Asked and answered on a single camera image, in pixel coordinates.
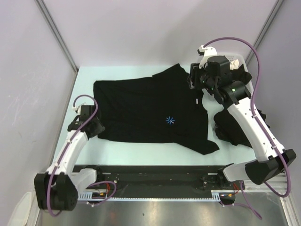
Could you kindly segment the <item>white plastic laundry basket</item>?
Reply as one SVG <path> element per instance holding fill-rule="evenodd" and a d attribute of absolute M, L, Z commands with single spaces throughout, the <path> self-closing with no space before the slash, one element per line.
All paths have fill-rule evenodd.
<path fill-rule="evenodd" d="M 230 53 L 230 52 L 217 52 L 216 50 L 206 50 L 204 52 L 203 58 L 199 63 L 196 63 L 197 69 L 201 69 L 207 63 L 208 58 L 213 56 L 225 56 L 230 62 L 230 69 L 236 71 L 238 74 L 242 72 L 248 72 L 246 63 L 244 58 L 237 53 Z"/>

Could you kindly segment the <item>black t shirt blue logo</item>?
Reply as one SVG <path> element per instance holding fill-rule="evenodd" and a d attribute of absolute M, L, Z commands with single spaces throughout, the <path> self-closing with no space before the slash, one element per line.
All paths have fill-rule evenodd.
<path fill-rule="evenodd" d="M 203 92 L 190 89 L 179 65 L 151 77 L 94 82 L 99 138 L 128 143 L 176 143 L 206 155 L 218 150 L 208 139 Z"/>

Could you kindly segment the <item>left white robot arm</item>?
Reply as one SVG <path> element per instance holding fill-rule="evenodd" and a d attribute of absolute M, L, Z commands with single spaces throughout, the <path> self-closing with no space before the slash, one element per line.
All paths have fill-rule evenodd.
<path fill-rule="evenodd" d="M 86 165 L 73 175 L 73 170 L 80 152 L 89 139 L 105 130 L 96 115 L 95 105 L 83 105 L 68 126 L 67 138 L 56 160 L 46 172 L 38 173 L 34 186 L 38 207 L 42 210 L 72 211 L 79 195 L 90 185 L 99 188 L 104 176 L 101 168 Z"/>

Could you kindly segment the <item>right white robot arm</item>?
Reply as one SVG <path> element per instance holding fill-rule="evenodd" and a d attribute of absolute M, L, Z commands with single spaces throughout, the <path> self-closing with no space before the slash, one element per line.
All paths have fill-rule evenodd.
<path fill-rule="evenodd" d="M 234 181 L 251 180 L 261 185 L 283 172 L 296 159 L 293 149 L 285 149 L 273 136 L 255 106 L 246 85 L 235 79 L 226 56 L 211 56 L 204 66 L 190 65 L 187 78 L 192 89 L 206 89 L 236 120 L 246 135 L 256 159 L 230 164 L 219 170 L 217 184 L 228 189 Z"/>

